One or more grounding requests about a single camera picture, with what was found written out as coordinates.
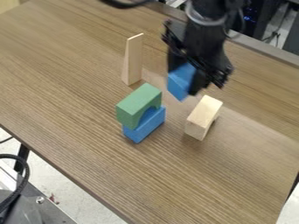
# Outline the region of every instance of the blue block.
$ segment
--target blue block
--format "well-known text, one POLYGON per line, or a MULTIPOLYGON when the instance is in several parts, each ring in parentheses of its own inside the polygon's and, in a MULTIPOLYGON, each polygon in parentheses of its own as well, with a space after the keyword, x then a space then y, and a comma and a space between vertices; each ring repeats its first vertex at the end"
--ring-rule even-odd
POLYGON ((185 63, 168 74, 168 91, 179 101, 188 96, 189 88, 196 68, 190 63, 185 63))
POLYGON ((153 132, 165 121, 166 108, 161 106, 159 109, 149 108, 140 120, 136 129, 129 129, 122 125, 123 134, 134 143, 139 144, 145 137, 153 132))

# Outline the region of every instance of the black wire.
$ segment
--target black wire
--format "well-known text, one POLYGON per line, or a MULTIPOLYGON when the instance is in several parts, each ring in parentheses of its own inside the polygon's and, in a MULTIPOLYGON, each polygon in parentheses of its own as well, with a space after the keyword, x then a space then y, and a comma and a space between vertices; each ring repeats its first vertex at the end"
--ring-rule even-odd
POLYGON ((279 37, 280 37, 280 36, 281 36, 280 33, 278 33, 277 36, 276 36, 276 47, 278 46, 278 42, 279 42, 279 37))
POLYGON ((284 12, 283 17, 282 17, 282 20, 281 20, 281 22, 279 23, 279 25, 277 26, 277 28, 276 28, 274 31, 272 31, 272 33, 271 33, 270 36, 268 36, 268 37, 262 39, 262 40, 261 40, 262 42, 264 42, 264 41, 266 41, 266 40, 269 40, 269 39, 270 39, 270 40, 269 40, 268 42, 271 42, 271 40, 272 40, 273 38, 278 37, 278 35, 280 35, 280 34, 278 33, 278 31, 282 28, 283 22, 284 22, 284 20, 286 19, 286 17, 288 16, 288 14, 289 14, 289 3, 288 3, 288 8, 287 8, 286 11, 284 12))
POLYGON ((124 3, 124 2, 120 2, 118 0, 99 0, 102 1, 105 4, 111 5, 117 9, 131 9, 131 8, 135 8, 150 2, 154 2, 154 0, 143 0, 140 2, 134 2, 134 3, 124 3))
POLYGON ((24 190, 24 188, 26 187, 26 185, 28 183, 29 176, 30 176, 29 165, 21 157, 18 157, 18 156, 15 156, 15 155, 11 155, 11 154, 0 154, 0 159, 1 158, 11 158, 11 159, 17 160, 24 167, 24 169, 25 169, 25 175, 24 175, 24 178, 23 178, 22 182, 17 187, 16 191, 14 191, 13 193, 11 193, 9 197, 7 197, 3 202, 0 203, 0 214, 6 208, 8 208, 8 206, 12 202, 14 202, 14 200, 19 196, 19 194, 24 190))
POLYGON ((0 142, 0 144, 6 143, 7 141, 11 140, 13 138, 13 136, 10 136, 6 139, 4 139, 3 141, 0 142))
POLYGON ((226 28, 224 27, 223 28, 223 32, 224 34, 226 35, 227 38, 229 39, 236 39, 238 38, 243 32, 244 30, 246 29, 246 24, 245 24, 245 20, 244 20, 244 13, 243 13, 243 10, 242 9, 238 9, 238 14, 239 14, 239 17, 240 17, 240 21, 241 21, 241 27, 240 27, 240 30, 238 31, 238 33, 232 37, 230 37, 227 32, 226 32, 226 28))

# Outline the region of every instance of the green arch block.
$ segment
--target green arch block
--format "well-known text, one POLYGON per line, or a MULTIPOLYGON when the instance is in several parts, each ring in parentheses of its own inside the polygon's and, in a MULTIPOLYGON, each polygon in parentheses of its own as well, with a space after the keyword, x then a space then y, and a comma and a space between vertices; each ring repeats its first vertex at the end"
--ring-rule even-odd
POLYGON ((161 101, 161 90, 145 83, 116 104, 117 121, 134 130, 137 128, 143 113, 151 107, 159 109, 161 101))

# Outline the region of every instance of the floor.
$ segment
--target floor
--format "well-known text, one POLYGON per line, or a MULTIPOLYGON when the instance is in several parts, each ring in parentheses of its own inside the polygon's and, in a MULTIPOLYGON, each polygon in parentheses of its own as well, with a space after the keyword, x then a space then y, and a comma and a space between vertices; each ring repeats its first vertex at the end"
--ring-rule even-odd
POLYGON ((291 10, 286 17, 284 17, 288 4, 283 4, 279 10, 275 13, 272 17, 271 21, 269 22, 267 29, 265 30, 263 39, 266 39, 271 36, 272 32, 277 31, 280 34, 280 37, 273 38, 271 41, 264 41, 272 46, 276 46, 280 49, 283 48, 284 42, 289 35, 289 30, 294 23, 294 20, 297 15, 297 11, 291 10))
MULTIPOLYGON (((0 13, 17 6, 18 0, 0 0, 0 13)), ((284 8, 282 6, 275 17, 272 19, 265 32, 264 38, 268 37, 272 31, 276 30, 279 21, 283 16, 284 8)), ((270 45, 282 48, 284 41, 289 33, 289 29, 296 17, 296 12, 291 11, 284 19, 282 27, 279 30, 281 34, 278 41, 274 38, 269 42, 270 45)), ((0 140, 9 135, 0 129, 0 140)), ((0 153, 17 154, 20 143, 12 139, 9 142, 0 144, 0 153)), ((126 223, 101 203, 93 199, 90 195, 81 190, 72 181, 64 177, 40 157, 31 153, 29 156, 29 165, 31 167, 30 181, 40 191, 48 197, 54 196, 58 206, 72 217, 79 224, 123 224, 126 223)), ((297 224, 299 223, 299 186, 294 191, 287 205, 283 208, 282 214, 277 224, 297 224)))
MULTIPOLYGON (((0 141, 9 136, 0 129, 0 141)), ((19 145, 17 140, 11 139, 0 144, 0 153, 16 155, 19 145)), ((12 161, 5 162, 13 166, 12 161)), ((58 207, 79 224, 126 223, 33 152, 29 156, 28 163, 31 167, 30 182, 47 197, 53 194, 55 201, 59 203, 58 207)))

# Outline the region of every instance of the rectangular wooden block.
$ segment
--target rectangular wooden block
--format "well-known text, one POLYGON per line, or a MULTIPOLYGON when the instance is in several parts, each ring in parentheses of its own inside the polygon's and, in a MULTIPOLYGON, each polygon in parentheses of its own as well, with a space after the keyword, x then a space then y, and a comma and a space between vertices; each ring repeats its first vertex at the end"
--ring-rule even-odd
POLYGON ((134 130, 144 112, 149 108, 159 109, 161 101, 161 90, 145 83, 116 104, 117 120, 130 130, 134 130))
POLYGON ((150 108, 145 112, 136 129, 128 129, 123 125, 123 134, 133 140, 134 143, 139 144, 165 121, 165 111, 164 106, 161 106, 159 109, 150 108))
POLYGON ((200 141, 204 140, 212 122, 219 116, 219 110, 222 104, 222 101, 204 95, 188 116, 184 126, 184 132, 200 141))
POLYGON ((122 68, 122 81, 130 86, 142 78, 143 33, 127 39, 122 68))

